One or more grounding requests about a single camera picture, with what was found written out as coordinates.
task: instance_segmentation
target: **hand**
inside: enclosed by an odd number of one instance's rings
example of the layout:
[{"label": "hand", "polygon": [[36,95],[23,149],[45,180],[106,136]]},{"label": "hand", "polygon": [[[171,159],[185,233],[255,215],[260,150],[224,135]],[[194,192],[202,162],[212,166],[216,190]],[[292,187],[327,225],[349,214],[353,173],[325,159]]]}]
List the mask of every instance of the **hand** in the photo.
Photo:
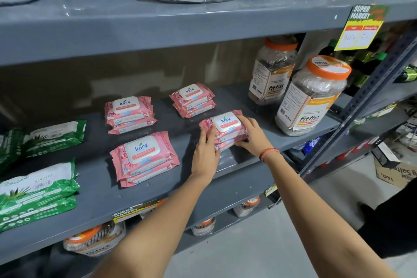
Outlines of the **hand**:
[{"label": "hand", "polygon": [[263,133],[263,130],[259,127],[258,122],[253,118],[247,118],[242,115],[236,115],[240,121],[248,129],[249,142],[237,142],[236,145],[247,149],[252,155],[258,156],[263,150],[272,148],[271,142]]},{"label": "hand", "polygon": [[218,160],[220,159],[220,149],[214,152],[215,127],[211,129],[207,142],[206,132],[203,128],[200,130],[200,141],[194,151],[190,178],[201,180],[207,186],[216,173]]}]

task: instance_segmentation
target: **barcode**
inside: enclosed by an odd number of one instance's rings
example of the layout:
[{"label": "barcode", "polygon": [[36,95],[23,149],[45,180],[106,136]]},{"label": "barcode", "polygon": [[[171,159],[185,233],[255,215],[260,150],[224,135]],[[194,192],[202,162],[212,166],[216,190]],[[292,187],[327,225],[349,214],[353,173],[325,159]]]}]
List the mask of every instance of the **barcode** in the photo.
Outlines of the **barcode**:
[{"label": "barcode", "polygon": [[37,185],[35,185],[33,187],[33,191],[46,188],[46,187],[50,186],[51,183],[52,183],[51,180],[47,180],[47,181],[41,182],[41,183],[39,183],[39,184],[37,184]]}]

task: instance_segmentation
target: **pink wet wipes pack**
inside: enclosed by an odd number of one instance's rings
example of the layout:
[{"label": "pink wet wipes pack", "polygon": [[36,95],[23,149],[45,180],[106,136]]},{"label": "pink wet wipes pack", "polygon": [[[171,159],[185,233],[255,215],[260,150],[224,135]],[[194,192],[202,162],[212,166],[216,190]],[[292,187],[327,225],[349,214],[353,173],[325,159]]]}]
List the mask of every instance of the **pink wet wipes pack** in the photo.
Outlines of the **pink wet wipes pack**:
[{"label": "pink wet wipes pack", "polygon": [[175,104],[190,110],[199,104],[207,102],[214,97],[214,94],[202,83],[192,84],[169,95]]},{"label": "pink wet wipes pack", "polygon": [[237,114],[242,115],[242,111],[232,110],[205,119],[200,122],[199,126],[206,131],[207,137],[210,135],[211,128],[214,126],[216,129],[214,144],[217,145],[247,133],[247,128],[236,117]]},{"label": "pink wet wipes pack", "polygon": [[122,134],[125,132],[133,131],[141,127],[149,127],[153,125],[157,120],[153,117],[147,117],[142,120],[135,120],[120,125],[115,125],[110,131],[109,134]]},{"label": "pink wet wipes pack", "polygon": [[214,103],[214,101],[209,100],[206,101],[202,104],[199,104],[197,107],[194,107],[190,110],[187,110],[185,108],[183,108],[182,106],[179,106],[177,104],[173,104],[174,108],[177,109],[178,113],[180,113],[180,116],[183,118],[191,118],[194,117],[200,113],[206,112],[208,110],[213,109],[216,104]]},{"label": "pink wet wipes pack", "polygon": [[144,173],[178,156],[169,142],[168,132],[155,132],[112,150],[116,179],[126,179]]},{"label": "pink wet wipes pack", "polygon": [[178,158],[175,159],[171,159],[167,162],[165,162],[164,164],[160,164],[154,168],[151,168],[147,171],[145,171],[144,173],[141,173],[135,177],[129,177],[126,179],[121,179],[120,180],[120,186],[122,186],[123,188],[125,187],[131,187],[131,186],[136,186],[138,184],[140,184],[141,182],[144,182],[152,177],[158,176],[159,174],[162,174],[163,172],[167,172],[170,169],[174,168],[175,166],[180,165],[180,162],[178,160]]},{"label": "pink wet wipes pack", "polygon": [[220,151],[222,152],[222,151],[224,151],[224,150],[232,147],[234,144],[236,144],[236,142],[246,140],[247,138],[248,138],[248,135],[247,134],[239,135],[239,136],[237,136],[235,138],[232,138],[232,139],[229,139],[229,140],[227,140],[225,142],[222,142],[222,143],[219,143],[219,144],[215,144],[214,145],[214,149],[215,150],[220,149]]},{"label": "pink wet wipes pack", "polygon": [[106,123],[112,127],[155,116],[151,97],[146,96],[132,96],[106,102],[104,114]]}]

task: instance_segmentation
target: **price tag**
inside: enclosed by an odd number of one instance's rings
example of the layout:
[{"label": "price tag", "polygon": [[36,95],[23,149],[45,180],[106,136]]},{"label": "price tag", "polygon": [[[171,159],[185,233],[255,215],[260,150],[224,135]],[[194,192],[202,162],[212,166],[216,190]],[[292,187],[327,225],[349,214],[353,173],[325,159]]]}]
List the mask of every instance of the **price tag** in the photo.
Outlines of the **price tag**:
[{"label": "price tag", "polygon": [[354,6],[335,50],[367,49],[382,26],[388,9],[383,5]]}]

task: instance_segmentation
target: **floor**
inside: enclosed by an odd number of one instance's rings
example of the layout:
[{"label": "floor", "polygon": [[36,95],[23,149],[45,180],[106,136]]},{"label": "floor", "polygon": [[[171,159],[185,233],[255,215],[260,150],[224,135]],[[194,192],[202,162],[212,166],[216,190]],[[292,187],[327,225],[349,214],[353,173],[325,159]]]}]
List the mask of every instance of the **floor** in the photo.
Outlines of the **floor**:
[{"label": "floor", "polygon": [[[362,225],[356,203],[376,207],[400,188],[375,176],[372,155],[311,186],[353,228]],[[417,253],[390,258],[401,278],[417,277]],[[164,278],[317,277],[284,204],[218,233],[175,255]]]}]

